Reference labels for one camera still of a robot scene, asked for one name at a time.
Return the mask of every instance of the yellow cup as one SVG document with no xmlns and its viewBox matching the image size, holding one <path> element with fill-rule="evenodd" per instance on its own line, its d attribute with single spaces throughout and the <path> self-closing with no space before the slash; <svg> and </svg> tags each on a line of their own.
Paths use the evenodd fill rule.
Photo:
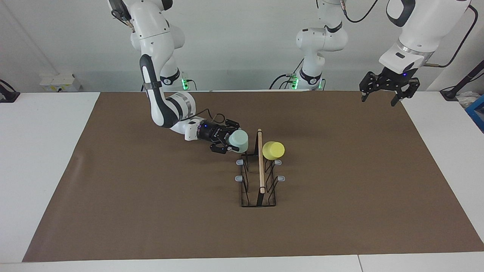
<svg viewBox="0 0 484 272">
<path fill-rule="evenodd" d="M 262 147 L 262 154 L 270 161 L 277 160 L 284 156 L 284 152 L 286 152 L 286 149 L 284 148 L 284 145 L 279 142 L 267 142 Z"/>
</svg>

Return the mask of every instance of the blue box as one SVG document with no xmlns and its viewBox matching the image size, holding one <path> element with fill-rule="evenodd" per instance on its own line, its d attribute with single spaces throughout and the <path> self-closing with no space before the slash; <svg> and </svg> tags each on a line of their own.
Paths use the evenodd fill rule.
<svg viewBox="0 0 484 272">
<path fill-rule="evenodd" d="M 466 112 L 481 131 L 484 132 L 484 95 L 466 108 Z"/>
</svg>

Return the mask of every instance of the green led light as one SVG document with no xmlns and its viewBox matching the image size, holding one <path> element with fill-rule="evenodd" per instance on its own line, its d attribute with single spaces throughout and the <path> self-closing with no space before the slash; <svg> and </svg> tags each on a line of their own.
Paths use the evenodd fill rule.
<svg viewBox="0 0 484 272">
<path fill-rule="evenodd" d="M 299 84 L 299 78 L 294 78 L 295 79 L 295 83 L 291 86 L 293 90 L 297 90 L 298 88 L 298 84 Z"/>
<path fill-rule="evenodd" d="M 187 82 L 187 81 L 186 81 L 184 78 L 182 78 L 182 79 L 181 79 L 181 84 L 183 85 L 183 89 L 184 89 L 185 91 L 186 91 L 186 90 L 188 90 L 188 89 L 190 88 L 190 87 L 188 86 L 188 82 Z"/>
</svg>

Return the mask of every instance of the black strap on robot arm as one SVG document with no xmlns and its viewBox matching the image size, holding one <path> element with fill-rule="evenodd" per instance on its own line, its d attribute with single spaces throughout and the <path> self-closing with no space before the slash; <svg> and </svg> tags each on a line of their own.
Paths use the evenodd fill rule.
<svg viewBox="0 0 484 272">
<path fill-rule="evenodd" d="M 318 76 L 310 76 L 307 75 L 302 69 L 299 71 L 299 74 L 301 75 L 301 78 L 307 81 L 309 85 L 315 85 L 316 83 L 318 83 L 321 79 L 321 76 L 323 75 L 323 73 L 321 72 L 321 74 L 319 74 Z"/>
<path fill-rule="evenodd" d="M 177 72 L 174 75 L 169 76 L 169 77 L 160 76 L 160 79 L 163 82 L 163 84 L 165 84 L 165 85 L 173 85 L 173 83 L 178 78 L 180 78 L 180 75 L 181 75 L 181 72 L 180 72 L 180 69 L 178 68 Z"/>
<path fill-rule="evenodd" d="M 144 54 L 143 56 L 141 56 L 141 58 L 139 59 L 139 67 L 141 69 L 141 75 L 143 76 L 143 78 L 144 78 L 143 68 L 146 68 L 146 70 L 148 71 L 150 81 L 145 82 L 143 86 L 147 91 L 153 90 L 154 97 L 156 99 L 156 104 L 158 105 L 158 108 L 160 109 L 161 114 L 163 115 L 164 123 L 162 127 L 164 128 L 173 127 L 176 123 L 178 123 L 179 117 L 175 114 L 175 112 L 173 112 L 173 110 L 171 110 L 170 107 L 168 107 L 168 105 L 166 105 L 165 99 L 163 99 L 164 98 L 163 91 L 161 90 L 162 83 L 158 80 L 156 76 L 156 72 L 154 70 L 154 65 L 153 65 L 153 61 L 151 60 L 151 57 L 147 54 Z"/>
</svg>

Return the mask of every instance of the white wall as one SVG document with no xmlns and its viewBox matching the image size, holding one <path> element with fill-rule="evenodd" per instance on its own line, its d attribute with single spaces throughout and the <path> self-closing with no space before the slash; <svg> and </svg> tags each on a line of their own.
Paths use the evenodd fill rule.
<svg viewBox="0 0 484 272">
<path fill-rule="evenodd" d="M 437 78 L 437 80 L 430 85 L 429 91 L 438 91 L 446 87 L 455 86 L 461 79 L 474 69 L 482 60 L 484 60 L 484 3 L 479 2 L 483 8 L 481 11 L 481 19 L 476 25 L 472 39 L 462 46 L 461 53 L 457 55 L 454 62 L 446 68 Z M 484 76 L 467 84 L 461 92 L 473 91 L 484 94 Z"/>
<path fill-rule="evenodd" d="M 5 2 L 55 69 L 74 73 L 85 91 L 139 90 L 139 53 L 129 42 L 130 30 L 111 19 L 107 1 L 0 1 Z M 348 13 L 359 18 L 372 2 L 350 1 Z M 484 3 L 474 2 L 484 12 Z M 386 1 L 382 0 L 362 23 L 344 22 L 350 36 L 347 48 L 325 54 L 323 77 L 328 80 L 327 89 L 356 90 L 367 71 L 381 71 L 380 55 L 400 34 L 387 19 L 385 7 Z M 322 27 L 313 0 L 175 0 L 165 16 L 186 35 L 185 46 L 175 52 L 179 66 L 197 81 L 199 89 L 212 90 L 268 88 L 278 75 L 292 72 L 303 57 L 295 46 L 297 32 Z M 432 62 L 449 59 L 471 21 L 471 13 L 466 14 L 445 38 Z M 19 38 L 1 19 L 0 36 L 0 76 L 19 86 L 20 91 L 39 91 L 33 78 L 49 68 L 24 57 L 32 55 L 28 46 L 6 42 Z M 23 72 L 9 72 L 14 69 Z M 422 68 L 417 73 L 421 90 L 441 71 Z"/>
</svg>

